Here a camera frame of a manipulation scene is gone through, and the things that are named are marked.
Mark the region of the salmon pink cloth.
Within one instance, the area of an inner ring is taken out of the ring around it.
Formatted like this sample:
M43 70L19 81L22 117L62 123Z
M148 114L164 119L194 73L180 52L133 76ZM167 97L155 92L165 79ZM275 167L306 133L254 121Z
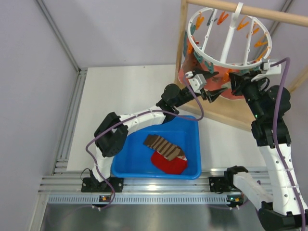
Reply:
M218 72L217 75L213 76L210 79L206 80L204 86L205 90L217 90L220 88L227 88L222 94L221 97L227 100L241 100L244 99L244 96L234 96L232 95L231 90L231 80L229 73L230 72L239 72L239 70L228 69L221 66L216 66L209 61L205 61L202 57L197 57L197 53L194 51L193 46L189 42L187 31L184 32L183 40L183 56L184 61L178 72L178 80L183 83L182 79L184 74L195 69L208 71L208 72Z

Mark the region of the white round clip hanger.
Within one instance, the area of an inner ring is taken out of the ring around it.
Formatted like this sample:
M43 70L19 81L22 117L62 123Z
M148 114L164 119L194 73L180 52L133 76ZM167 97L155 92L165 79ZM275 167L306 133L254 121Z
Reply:
M256 17L243 12L244 4L234 10L205 7L195 12L184 32L183 55L192 55L208 67L246 71L270 58L272 39Z

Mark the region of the brown striped sock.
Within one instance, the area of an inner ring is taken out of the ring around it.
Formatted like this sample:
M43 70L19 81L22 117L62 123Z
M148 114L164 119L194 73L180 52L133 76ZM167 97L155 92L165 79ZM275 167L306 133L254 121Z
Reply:
M171 161L176 157L186 158L184 151L177 145L156 134L149 134L143 144L150 149L159 152L167 160Z

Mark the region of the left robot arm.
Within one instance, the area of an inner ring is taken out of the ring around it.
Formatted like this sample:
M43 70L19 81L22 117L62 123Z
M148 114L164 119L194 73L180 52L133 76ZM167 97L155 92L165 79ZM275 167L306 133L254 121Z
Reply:
M160 101L153 107L134 113L117 115L109 113L94 132L94 138L86 145L86 152L92 157L94 166L90 176L83 180L82 191L103 192L107 188L115 192L110 183L113 158L119 154L127 137L143 128L162 125L181 116L177 108L192 100L200 104L199 97L209 103L227 90L226 87L216 90L205 90L207 80L218 74L217 71L195 69L184 75L184 88L172 83L165 87Z

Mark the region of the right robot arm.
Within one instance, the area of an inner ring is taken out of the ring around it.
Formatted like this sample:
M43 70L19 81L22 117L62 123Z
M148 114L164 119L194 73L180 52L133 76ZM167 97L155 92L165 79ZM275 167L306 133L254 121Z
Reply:
M244 96L255 120L251 124L253 137L264 158L272 192L268 193L242 166L224 172L224 184L230 191L240 190L257 210L266 231L305 229L308 206L297 184L291 157L291 138L283 120L291 108L291 95L286 88L279 95L279 86L261 89L268 80L253 81L252 75L230 73L232 94Z

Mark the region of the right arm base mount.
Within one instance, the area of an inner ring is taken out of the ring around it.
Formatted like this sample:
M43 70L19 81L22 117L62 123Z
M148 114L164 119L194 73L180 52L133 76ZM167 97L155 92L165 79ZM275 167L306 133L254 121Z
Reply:
M217 194L238 192L237 188L232 187L224 177L209 177L210 191Z

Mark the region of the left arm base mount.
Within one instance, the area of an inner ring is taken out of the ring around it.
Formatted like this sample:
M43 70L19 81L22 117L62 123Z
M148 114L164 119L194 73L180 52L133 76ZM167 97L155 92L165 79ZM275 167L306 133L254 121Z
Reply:
M124 186L124 179L117 177L109 177L108 182L112 185L116 193L121 193ZM84 193L111 193L112 188L103 180L98 182L94 177L92 171L90 171L90 176L82 179L81 192Z

